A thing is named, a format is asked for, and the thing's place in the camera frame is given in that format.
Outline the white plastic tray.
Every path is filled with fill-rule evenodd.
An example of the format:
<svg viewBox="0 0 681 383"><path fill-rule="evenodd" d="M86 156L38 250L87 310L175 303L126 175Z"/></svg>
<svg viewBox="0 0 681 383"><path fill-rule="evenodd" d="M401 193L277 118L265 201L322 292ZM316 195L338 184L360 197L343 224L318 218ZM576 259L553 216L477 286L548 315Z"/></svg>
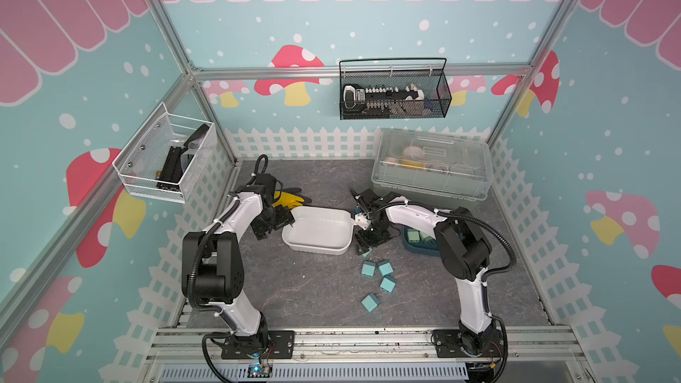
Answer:
<svg viewBox="0 0 681 383"><path fill-rule="evenodd" d="M352 242L354 220L348 211L323 207L296 207L294 222L282 230L282 239L294 251L343 255Z"/></svg>

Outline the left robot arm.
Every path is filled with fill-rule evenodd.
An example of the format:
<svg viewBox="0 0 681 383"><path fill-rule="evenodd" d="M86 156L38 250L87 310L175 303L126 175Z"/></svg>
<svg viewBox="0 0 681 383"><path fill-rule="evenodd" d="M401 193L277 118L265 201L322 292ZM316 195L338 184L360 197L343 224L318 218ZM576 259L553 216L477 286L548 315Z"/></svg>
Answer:
<svg viewBox="0 0 681 383"><path fill-rule="evenodd" d="M253 175L207 229L183 238L183 295L194 310L220 317L238 339L264 339L267 334L264 315L244 291L239 242L248 229L262 240L294 222L291 210L276 204L278 185L270 174Z"/></svg>

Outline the dark teal plastic tray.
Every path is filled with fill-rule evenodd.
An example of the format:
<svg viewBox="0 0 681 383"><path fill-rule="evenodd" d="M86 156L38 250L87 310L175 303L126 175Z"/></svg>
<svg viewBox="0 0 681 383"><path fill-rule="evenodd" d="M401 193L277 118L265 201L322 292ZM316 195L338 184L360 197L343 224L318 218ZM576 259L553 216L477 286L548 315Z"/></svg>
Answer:
<svg viewBox="0 0 681 383"><path fill-rule="evenodd" d="M407 240L407 231L413 229L411 227L408 227L406 225L403 226L402 228L402 241L403 241L403 246L404 248L414 254L417 255L427 255L427 256L432 256L432 257L439 257L439 248L436 240L434 240L433 243L426 243L423 242L422 240L418 244L410 244Z"/></svg>

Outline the green plug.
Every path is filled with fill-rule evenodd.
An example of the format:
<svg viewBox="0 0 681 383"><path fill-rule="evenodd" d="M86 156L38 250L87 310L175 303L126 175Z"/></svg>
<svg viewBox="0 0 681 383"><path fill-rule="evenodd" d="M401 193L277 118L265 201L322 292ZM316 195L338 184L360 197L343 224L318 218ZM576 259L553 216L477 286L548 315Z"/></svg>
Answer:
<svg viewBox="0 0 681 383"><path fill-rule="evenodd" d="M407 240L410 244L418 244L421 241L420 232L410 229L407 231Z"/></svg>
<svg viewBox="0 0 681 383"><path fill-rule="evenodd" d="M433 242L434 242L434 238L430 237L430 236L427 235L425 232L422 232L422 233L420 234L420 239L421 239L423 242L426 242L426 243L433 243Z"/></svg>

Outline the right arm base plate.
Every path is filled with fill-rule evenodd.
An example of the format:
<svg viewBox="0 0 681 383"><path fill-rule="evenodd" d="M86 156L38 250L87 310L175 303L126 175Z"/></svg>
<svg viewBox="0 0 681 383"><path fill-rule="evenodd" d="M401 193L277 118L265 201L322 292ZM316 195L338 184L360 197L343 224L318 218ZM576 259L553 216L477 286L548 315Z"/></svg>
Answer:
<svg viewBox="0 0 681 383"><path fill-rule="evenodd" d="M498 360L505 354L507 341L503 332L492 329L491 333L483 334L476 339L471 334L461 332L458 328L436 329L431 333L431 343L438 358L461 358L466 361Z"/></svg>

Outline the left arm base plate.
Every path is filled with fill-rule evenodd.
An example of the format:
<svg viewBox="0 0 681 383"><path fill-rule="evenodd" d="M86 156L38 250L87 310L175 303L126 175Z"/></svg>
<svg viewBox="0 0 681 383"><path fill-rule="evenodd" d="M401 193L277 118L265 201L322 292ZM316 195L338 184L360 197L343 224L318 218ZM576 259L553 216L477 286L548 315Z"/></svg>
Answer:
<svg viewBox="0 0 681 383"><path fill-rule="evenodd" d="M291 359L296 333L294 331L268 331L252 336L227 337L220 343L223 359Z"/></svg>

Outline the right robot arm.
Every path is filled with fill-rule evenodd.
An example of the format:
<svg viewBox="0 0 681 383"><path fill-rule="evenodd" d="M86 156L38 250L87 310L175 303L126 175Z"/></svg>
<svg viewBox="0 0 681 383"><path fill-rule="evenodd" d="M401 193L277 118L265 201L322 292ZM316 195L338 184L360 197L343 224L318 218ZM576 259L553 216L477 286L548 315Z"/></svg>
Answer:
<svg viewBox="0 0 681 383"><path fill-rule="evenodd" d="M389 241L388 229L394 225L431 237L445 271L457 283L461 336L473 342L489 339L498 319L489 308L488 279L517 264L516 254L503 235L464 207L438 209L396 193L379 196L370 189L350 192L358 206L356 216L362 221L355 234L358 252L363 254Z"/></svg>

